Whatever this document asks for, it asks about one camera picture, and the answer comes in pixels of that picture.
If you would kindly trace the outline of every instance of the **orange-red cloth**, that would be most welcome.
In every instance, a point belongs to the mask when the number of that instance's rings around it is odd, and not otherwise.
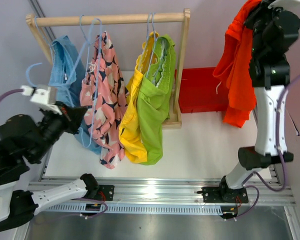
[[[261,0],[248,0],[225,33],[224,52],[213,76],[229,89],[229,106],[223,122],[241,128],[256,106],[256,96],[249,75],[253,32],[244,23]]]

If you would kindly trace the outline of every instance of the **wooden rack base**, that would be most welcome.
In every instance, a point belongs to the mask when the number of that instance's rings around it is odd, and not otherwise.
[[[81,24],[90,25],[93,21],[95,21],[95,24],[97,25],[99,23],[98,21],[95,20],[96,18],[100,19],[103,25],[141,24],[141,23],[147,23],[148,14],[83,16],[81,18]],[[47,38],[45,37],[44,39],[43,35],[41,34],[41,33],[44,34],[42,28],[59,27],[59,26],[79,26],[80,24],[79,16],[37,17],[36,23],[38,28],[36,27],[34,14],[28,14],[25,20],[34,38],[38,42],[45,57],[47,58],[47,60],[51,65],[53,64],[53,60],[51,57],[49,45],[45,40]],[[179,107],[179,93],[180,93],[180,86],[181,86],[182,71],[184,68],[185,55],[186,55],[186,46],[187,46],[189,22],[190,22],[190,9],[185,8],[183,12],[177,12],[177,13],[157,13],[154,15],[153,22],[154,23],[175,23],[175,22],[182,23],[175,85],[174,85],[174,91],[171,94],[171,98],[170,98],[169,119],[167,119],[162,124],[162,127],[164,129],[177,129],[177,128],[181,128],[182,125],[181,112]]]

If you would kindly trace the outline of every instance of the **hanging garment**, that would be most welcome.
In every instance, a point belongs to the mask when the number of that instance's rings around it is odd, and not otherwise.
[[[130,93],[127,97],[128,107],[119,126],[119,139],[124,146],[125,155],[135,164],[147,161],[147,151],[145,146],[141,143],[137,99],[144,73],[147,71],[150,63],[154,45],[153,36],[154,33],[150,33],[148,41],[142,44],[143,54],[137,58],[134,74],[127,85],[127,89]],[[154,57],[152,62],[155,63],[156,61],[157,58]]]
[[[77,49],[69,40],[68,36],[61,36],[55,39],[52,42],[52,47],[54,50],[54,58],[49,85],[58,86],[56,93],[57,101],[63,102],[70,107],[72,107],[72,103],[73,107],[80,107],[79,96],[81,92],[81,82],[85,77],[86,71],[80,60],[75,68],[75,72],[71,76],[71,72],[73,71],[75,62],[78,58]],[[79,133],[75,134],[74,137],[85,146],[89,144],[90,133],[87,124],[83,119],[79,128]],[[98,155],[101,153],[101,147],[95,142],[92,142],[88,149]]]
[[[156,164],[163,156],[162,123],[169,117],[175,81],[175,43],[168,35],[158,37],[154,54],[158,61],[144,74],[137,99],[141,141],[147,151],[143,165]]]
[[[128,90],[109,34],[105,31],[101,37],[101,53],[98,54],[97,40],[91,62],[94,68],[82,81],[80,102],[81,106],[88,107],[84,116],[88,130],[92,132],[93,140],[102,146],[100,163],[113,169],[125,156],[124,147],[119,141],[119,125],[127,109]],[[97,100],[93,109],[96,91]]]
[[[253,32],[245,27],[251,10],[261,0],[248,0],[225,33],[224,52],[213,76],[229,89],[229,105],[223,122],[241,128],[256,106],[256,96],[249,75]]]

